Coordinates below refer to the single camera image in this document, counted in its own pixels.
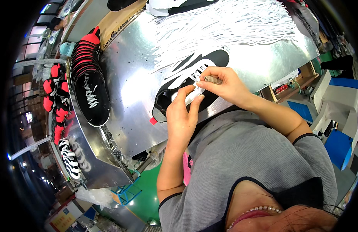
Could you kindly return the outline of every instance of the black sleeve trim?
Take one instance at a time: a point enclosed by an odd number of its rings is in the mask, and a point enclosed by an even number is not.
[[[160,203],[160,205],[158,206],[158,211],[160,211],[161,206],[163,205],[163,203],[167,202],[168,200],[170,200],[172,197],[175,197],[177,195],[181,195],[182,193],[174,193],[170,196],[168,196],[167,198],[163,199],[163,201]]]
[[[306,133],[306,134],[302,134],[301,136],[297,137],[297,138],[295,139],[295,141],[293,142],[293,145],[294,145],[299,139],[304,138],[304,137],[306,137],[306,136],[315,136],[315,137],[319,138],[319,140],[321,140],[321,138],[320,138],[318,135],[316,135],[316,134]]]

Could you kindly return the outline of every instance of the lips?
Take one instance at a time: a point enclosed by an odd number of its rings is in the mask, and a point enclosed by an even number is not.
[[[271,216],[269,213],[267,213],[266,211],[262,211],[262,210],[255,210],[255,211],[250,211],[248,213],[245,213],[241,216],[239,216],[233,223],[231,228],[233,228],[238,222],[244,220],[244,219],[248,219],[248,218],[259,218],[259,217],[266,217],[266,216]]]

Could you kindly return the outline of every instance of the green cable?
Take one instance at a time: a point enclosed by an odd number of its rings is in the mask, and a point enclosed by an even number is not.
[[[298,93],[300,93],[300,94],[301,94],[301,93],[302,93],[302,90],[300,89],[300,85],[299,85],[299,83],[297,83],[297,81],[295,81],[295,80],[294,80],[294,79],[292,79],[292,78],[289,78],[289,79],[288,79],[288,86],[289,86],[289,87],[294,88],[295,83],[296,83],[296,84],[297,84],[297,86],[299,87],[299,92],[298,92]]]

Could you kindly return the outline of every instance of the neck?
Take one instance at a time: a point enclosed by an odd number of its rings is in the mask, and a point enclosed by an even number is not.
[[[254,182],[244,180],[237,184],[229,204],[225,228],[227,229],[243,213],[260,206],[281,209],[274,197]]]

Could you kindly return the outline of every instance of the gray shirt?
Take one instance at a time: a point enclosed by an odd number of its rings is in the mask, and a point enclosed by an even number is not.
[[[276,193],[320,177],[323,202],[335,204],[338,190],[332,163],[314,134],[292,144],[257,115],[232,111],[207,123],[188,150],[193,159],[191,181],[182,194],[160,204],[163,231],[200,231],[221,223],[232,186],[242,177]]]

